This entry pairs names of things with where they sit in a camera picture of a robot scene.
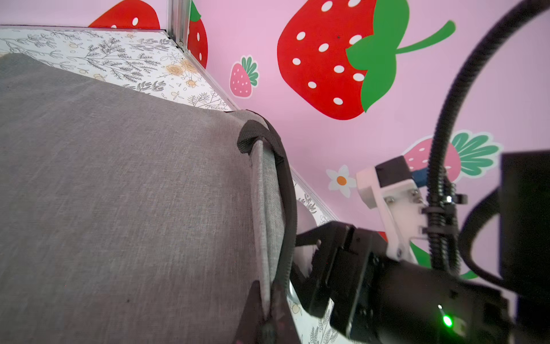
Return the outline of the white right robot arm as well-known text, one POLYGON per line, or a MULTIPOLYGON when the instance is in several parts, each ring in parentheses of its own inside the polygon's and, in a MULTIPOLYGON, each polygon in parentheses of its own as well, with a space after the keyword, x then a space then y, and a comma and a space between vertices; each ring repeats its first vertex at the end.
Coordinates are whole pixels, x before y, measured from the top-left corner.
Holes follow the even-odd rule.
POLYGON ((330 222, 296 237, 314 245, 290 280, 310 315, 363 343, 549 342, 549 152, 504 153, 500 184, 458 223, 467 198, 445 172, 448 141, 481 70, 515 32, 549 9, 522 1, 477 44, 435 127, 427 195, 398 157, 357 181, 385 233, 330 222))

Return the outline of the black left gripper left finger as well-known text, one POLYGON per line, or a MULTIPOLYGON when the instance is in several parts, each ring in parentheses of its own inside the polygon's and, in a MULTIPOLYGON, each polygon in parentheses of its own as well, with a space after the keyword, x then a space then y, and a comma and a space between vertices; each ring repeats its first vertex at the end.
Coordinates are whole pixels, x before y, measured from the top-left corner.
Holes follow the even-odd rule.
POLYGON ((249 289, 246 303, 241 314, 236 334, 233 338, 235 344, 261 344, 269 342, 269 334, 266 332, 266 320, 261 298, 260 282, 254 281, 249 289))

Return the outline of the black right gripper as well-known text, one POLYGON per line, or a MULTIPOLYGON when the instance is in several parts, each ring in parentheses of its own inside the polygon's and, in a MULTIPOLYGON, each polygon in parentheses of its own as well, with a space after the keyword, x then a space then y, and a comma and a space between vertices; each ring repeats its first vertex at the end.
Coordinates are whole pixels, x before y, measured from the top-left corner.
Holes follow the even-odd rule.
POLYGON ((330 325, 360 343, 508 343, 508 302, 493 288, 385 255, 376 232, 327 222, 296 236, 295 247, 336 247, 309 265, 293 261, 291 283, 311 316, 329 301, 330 325))

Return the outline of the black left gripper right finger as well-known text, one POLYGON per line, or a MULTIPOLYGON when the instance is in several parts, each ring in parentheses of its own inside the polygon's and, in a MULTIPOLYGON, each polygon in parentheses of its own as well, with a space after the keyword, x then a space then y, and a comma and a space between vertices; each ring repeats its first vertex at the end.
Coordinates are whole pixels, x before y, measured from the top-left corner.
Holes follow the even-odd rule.
POLYGON ((300 337, 290 311, 286 290, 283 285, 274 282, 270 315, 268 319, 268 343, 300 344, 300 337))

